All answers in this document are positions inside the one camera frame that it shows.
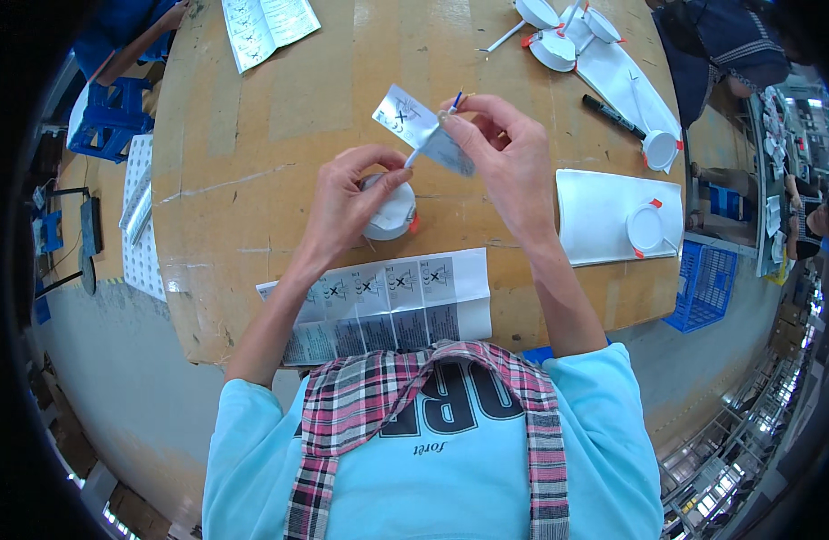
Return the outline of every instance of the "wooden table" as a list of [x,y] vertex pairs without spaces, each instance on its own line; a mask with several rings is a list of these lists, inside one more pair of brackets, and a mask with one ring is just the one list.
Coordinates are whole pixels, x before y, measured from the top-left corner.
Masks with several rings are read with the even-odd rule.
[[[595,0],[677,115],[658,31],[643,0]],[[370,115],[391,83],[437,110],[466,92],[494,93],[544,124],[555,167],[670,180],[644,166],[639,142],[581,108],[593,90],[552,72],[516,37],[486,47],[519,16],[506,0],[312,0],[322,29],[238,75],[218,0],[198,0],[178,31],[161,91],[153,149],[153,223],[171,321],[192,362],[224,364],[258,311],[255,286],[279,278],[310,211],[316,171],[340,151],[409,149]],[[534,32],[523,27],[518,36]],[[495,343],[547,343],[528,262],[479,177],[420,158],[412,186],[420,231],[376,252],[357,246],[338,266],[487,246]],[[668,315],[677,258],[576,270],[607,330]]]

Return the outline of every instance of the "woman's right hand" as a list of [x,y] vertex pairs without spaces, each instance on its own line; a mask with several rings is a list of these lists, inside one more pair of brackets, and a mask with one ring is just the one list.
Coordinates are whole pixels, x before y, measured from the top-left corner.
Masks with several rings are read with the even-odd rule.
[[[452,99],[442,103],[447,110]],[[497,96],[474,95],[442,127],[484,179],[486,191],[510,232],[523,245],[556,240],[554,168],[547,131]]]

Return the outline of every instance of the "hand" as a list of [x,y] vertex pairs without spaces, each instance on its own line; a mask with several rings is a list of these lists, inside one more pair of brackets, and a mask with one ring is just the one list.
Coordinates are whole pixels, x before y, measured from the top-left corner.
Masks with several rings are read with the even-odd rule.
[[[447,110],[452,100],[442,103]],[[442,126],[472,158],[486,192],[511,234],[523,244],[553,240],[553,167],[542,125],[497,96],[471,96]]]
[[[309,221],[298,252],[318,261],[322,270],[351,248],[369,218],[403,182],[412,169],[403,168],[406,156],[380,144],[349,148],[319,169]],[[366,167],[379,164],[390,172],[361,191],[358,183]]]
[[186,11],[189,10],[190,0],[180,0],[174,6],[168,9],[160,17],[160,24],[166,31],[177,30],[180,27],[180,22],[186,17]]

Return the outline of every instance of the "woman's left hand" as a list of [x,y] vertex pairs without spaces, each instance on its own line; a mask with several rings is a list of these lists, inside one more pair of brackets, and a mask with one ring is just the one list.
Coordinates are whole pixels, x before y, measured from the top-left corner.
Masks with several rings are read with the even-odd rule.
[[[309,221],[298,252],[324,268],[351,248],[369,218],[403,182],[412,169],[403,168],[406,156],[380,144],[349,148],[319,169]],[[363,192],[359,181],[370,165],[389,172]]]

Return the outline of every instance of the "blue plastic basket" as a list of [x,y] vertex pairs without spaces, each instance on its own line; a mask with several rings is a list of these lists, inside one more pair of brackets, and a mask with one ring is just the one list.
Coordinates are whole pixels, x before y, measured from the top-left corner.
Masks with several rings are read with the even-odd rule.
[[663,321],[690,333],[723,319],[733,292],[737,258],[733,252],[685,240],[676,311]]

